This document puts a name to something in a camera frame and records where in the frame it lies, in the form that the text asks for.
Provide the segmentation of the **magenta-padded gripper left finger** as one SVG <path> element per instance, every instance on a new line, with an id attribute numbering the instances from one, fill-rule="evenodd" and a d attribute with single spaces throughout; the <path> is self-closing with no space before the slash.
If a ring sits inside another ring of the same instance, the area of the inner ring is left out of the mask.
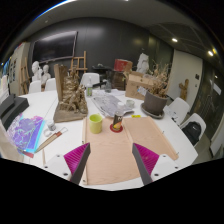
<path id="1" fill-rule="evenodd" d="M 43 169 L 74 184 L 79 184 L 90 155 L 90 144 L 81 145 L 65 155 L 57 154 Z"/>

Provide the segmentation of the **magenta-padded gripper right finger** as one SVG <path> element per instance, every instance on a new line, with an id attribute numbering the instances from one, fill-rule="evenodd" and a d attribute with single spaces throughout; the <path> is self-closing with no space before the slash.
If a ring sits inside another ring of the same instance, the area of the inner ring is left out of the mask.
<path id="1" fill-rule="evenodd" d="M 180 169 L 180 166 L 167 154 L 158 155 L 137 143 L 132 145 L 132 154 L 144 185 L 148 185 Z"/>

